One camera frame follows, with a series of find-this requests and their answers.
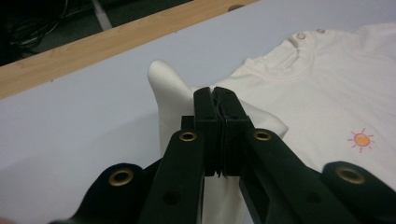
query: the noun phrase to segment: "orange sun print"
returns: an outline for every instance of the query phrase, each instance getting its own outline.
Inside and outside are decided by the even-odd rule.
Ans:
[[[361,130],[360,133],[352,132],[353,138],[348,139],[348,141],[353,141],[355,143],[352,147],[359,147],[359,153],[361,153],[365,147],[372,149],[371,144],[375,142],[372,139],[374,136],[372,134],[367,134],[364,131],[365,128]]]

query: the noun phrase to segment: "white t-shirt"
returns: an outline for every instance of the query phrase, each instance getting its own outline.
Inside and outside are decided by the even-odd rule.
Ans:
[[[193,115],[193,88],[162,61],[148,80],[164,151],[181,116]],[[396,189],[395,83],[396,23],[386,23],[301,32],[214,86],[234,91],[255,127],[284,135],[305,165],[352,162]],[[203,223],[239,223],[238,189],[237,178],[207,178]]]
[[[306,31],[216,84],[274,114],[309,167],[359,165],[396,189],[396,23]]]

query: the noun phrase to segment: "wooden table edge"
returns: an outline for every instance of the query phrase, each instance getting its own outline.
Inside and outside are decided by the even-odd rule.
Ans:
[[[56,49],[0,66],[0,99],[258,0],[194,0]]]

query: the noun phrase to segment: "dark floor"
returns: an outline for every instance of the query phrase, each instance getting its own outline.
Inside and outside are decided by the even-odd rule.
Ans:
[[[113,27],[191,0],[99,0]],[[0,6],[0,65],[102,32],[91,0],[10,0]]]

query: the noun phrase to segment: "screw hole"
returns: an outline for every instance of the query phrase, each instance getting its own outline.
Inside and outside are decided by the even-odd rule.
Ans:
[[[132,170],[125,168],[120,169],[108,178],[108,183],[114,187],[120,187],[128,184],[134,178],[134,172]]]
[[[338,167],[335,172],[338,174],[338,176],[345,180],[346,182],[349,182],[351,184],[362,184],[366,181],[364,176],[359,173],[357,170],[345,167],[345,166],[340,166]]]
[[[196,133],[186,132],[186,133],[181,133],[179,138],[181,141],[190,142],[190,141],[194,141],[197,138],[197,135]]]
[[[254,133],[254,137],[255,137],[256,139],[260,140],[260,141],[268,141],[268,140],[271,139],[272,136],[271,136],[271,134],[268,133],[268,132],[260,131],[260,132]]]

